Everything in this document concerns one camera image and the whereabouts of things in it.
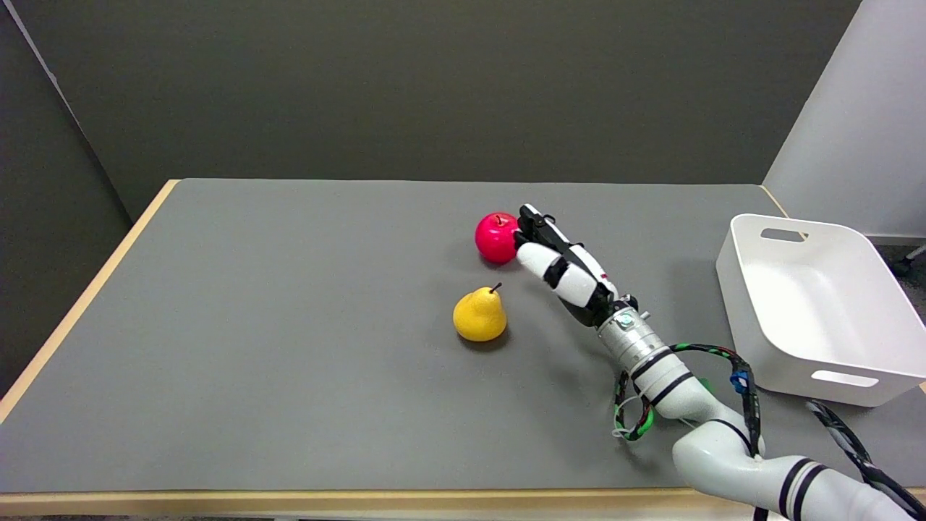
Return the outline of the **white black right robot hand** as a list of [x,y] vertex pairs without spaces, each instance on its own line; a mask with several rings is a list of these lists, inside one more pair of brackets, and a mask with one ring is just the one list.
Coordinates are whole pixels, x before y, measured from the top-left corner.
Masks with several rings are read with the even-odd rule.
[[619,295],[585,245],[570,241],[554,217],[530,204],[519,209],[514,244],[520,267],[542,280],[583,326],[599,329],[620,310],[640,310],[635,297]]

